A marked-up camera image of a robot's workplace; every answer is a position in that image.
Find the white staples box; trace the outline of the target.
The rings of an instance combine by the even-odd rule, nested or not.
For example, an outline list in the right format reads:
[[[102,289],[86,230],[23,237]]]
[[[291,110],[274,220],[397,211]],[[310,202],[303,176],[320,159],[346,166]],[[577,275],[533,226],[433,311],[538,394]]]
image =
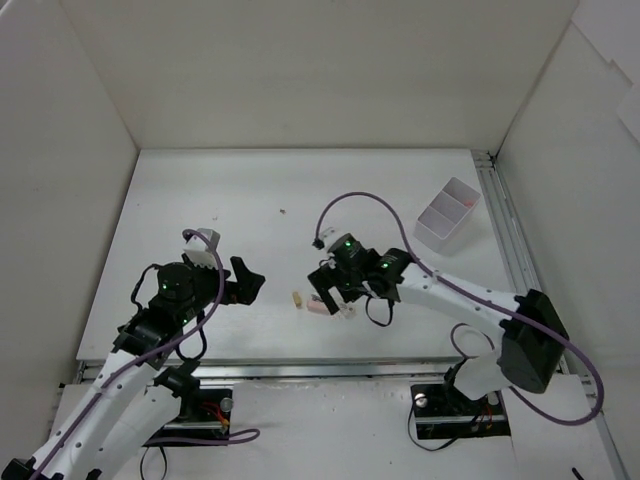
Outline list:
[[[339,311],[337,313],[337,315],[340,318],[344,318],[344,319],[352,319],[356,316],[357,312],[356,312],[356,307],[351,305],[351,304],[347,304],[347,303],[340,303],[339,304]]]

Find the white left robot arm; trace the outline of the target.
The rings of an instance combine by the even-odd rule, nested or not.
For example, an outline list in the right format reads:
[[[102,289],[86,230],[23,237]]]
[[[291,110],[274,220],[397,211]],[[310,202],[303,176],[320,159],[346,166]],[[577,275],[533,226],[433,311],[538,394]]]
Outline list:
[[[207,307],[250,305],[264,276],[239,257],[230,270],[215,258],[156,266],[157,293],[120,326],[114,348],[76,409],[28,459],[12,459],[4,479],[110,479],[159,429],[199,409],[196,360],[165,362],[190,321],[202,324]]]

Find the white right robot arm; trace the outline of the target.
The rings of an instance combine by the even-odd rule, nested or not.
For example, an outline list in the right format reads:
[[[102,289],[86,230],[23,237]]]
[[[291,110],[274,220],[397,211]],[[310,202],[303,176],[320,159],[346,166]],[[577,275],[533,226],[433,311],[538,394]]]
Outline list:
[[[446,375],[445,405],[464,412],[491,390],[546,391],[569,336],[549,297],[494,291],[449,275],[426,273],[397,248],[379,254],[329,228],[314,240],[326,258],[308,280],[330,313],[360,298],[426,307],[489,337],[492,352],[464,360]]]

